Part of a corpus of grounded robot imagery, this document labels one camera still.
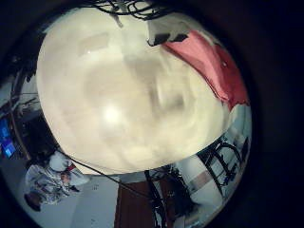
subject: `computer monitor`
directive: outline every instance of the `computer monitor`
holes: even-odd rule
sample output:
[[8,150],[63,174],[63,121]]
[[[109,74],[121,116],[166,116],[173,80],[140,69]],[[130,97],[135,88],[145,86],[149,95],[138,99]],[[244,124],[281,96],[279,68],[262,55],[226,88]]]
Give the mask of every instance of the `computer monitor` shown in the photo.
[[10,158],[12,154],[16,151],[15,146],[11,139],[5,140],[1,143],[3,153]]
[[13,145],[12,139],[10,138],[10,129],[8,120],[0,120],[0,144],[2,152],[10,158],[12,154],[16,151],[15,146]]
[[10,138],[9,124],[6,119],[0,120],[0,143]]

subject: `red cloth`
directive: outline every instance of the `red cloth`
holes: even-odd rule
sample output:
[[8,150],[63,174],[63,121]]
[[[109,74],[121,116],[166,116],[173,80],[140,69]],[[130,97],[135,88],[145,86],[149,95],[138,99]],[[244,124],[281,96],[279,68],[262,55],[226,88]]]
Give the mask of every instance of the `red cloth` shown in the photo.
[[76,168],[76,166],[75,166],[75,164],[72,164],[72,165],[70,165],[70,166],[67,167],[66,171],[71,171],[74,168]]
[[163,46],[196,69],[215,95],[232,109],[237,104],[249,104],[239,70],[221,46],[211,46],[197,31],[190,31],[182,42]]

